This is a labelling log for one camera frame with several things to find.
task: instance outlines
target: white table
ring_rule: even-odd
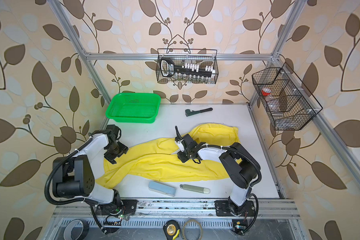
[[[213,111],[186,117],[185,109],[200,110],[213,108]],[[175,137],[175,126],[180,134],[191,131],[202,123],[220,123],[238,127],[240,142],[261,166],[262,180],[254,186],[252,192],[258,198],[279,198],[263,149],[254,128],[249,110],[246,105],[160,105],[156,120],[152,124],[115,122],[110,119],[108,124],[115,124],[122,130],[120,141],[128,147],[148,142],[160,137]],[[91,162],[95,178],[104,174],[103,157],[101,151]],[[167,195],[159,194],[148,189],[150,179],[127,175],[116,187],[121,197],[126,198],[163,198]],[[177,188],[176,198],[227,198],[232,190],[231,179],[208,180],[197,182],[164,182]],[[211,190],[210,194],[186,191],[180,184],[196,185]]]

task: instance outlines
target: green basket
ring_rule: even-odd
[[[116,122],[153,123],[160,101],[154,93],[119,93],[112,98],[106,116]]]

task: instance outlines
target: yellow garment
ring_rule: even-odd
[[[194,128],[189,135],[197,142],[230,146],[240,142],[237,127],[207,123]],[[229,177],[220,162],[203,160],[196,164],[192,160],[182,163],[177,154],[174,138],[159,138],[131,147],[127,154],[117,158],[117,164],[104,159],[105,174],[96,182],[113,188],[127,175],[142,176],[161,182],[191,182],[216,180]]]

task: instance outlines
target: black tape roll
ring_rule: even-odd
[[[81,223],[82,226],[81,233],[76,239],[72,239],[71,237],[72,230],[78,223]],[[75,219],[72,222],[68,223],[68,225],[64,229],[64,240],[83,240],[87,236],[88,231],[89,231],[89,224],[87,223],[86,220]]]

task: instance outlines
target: wall-mounted basket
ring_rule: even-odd
[[[182,83],[215,84],[217,50],[159,48],[157,50],[157,81],[163,79]]]
[[[275,130],[301,130],[322,110],[303,82],[302,86],[296,86],[291,81],[289,69],[284,64],[281,68],[266,68],[252,74],[254,88]],[[317,106],[312,106],[304,95],[312,97]]]

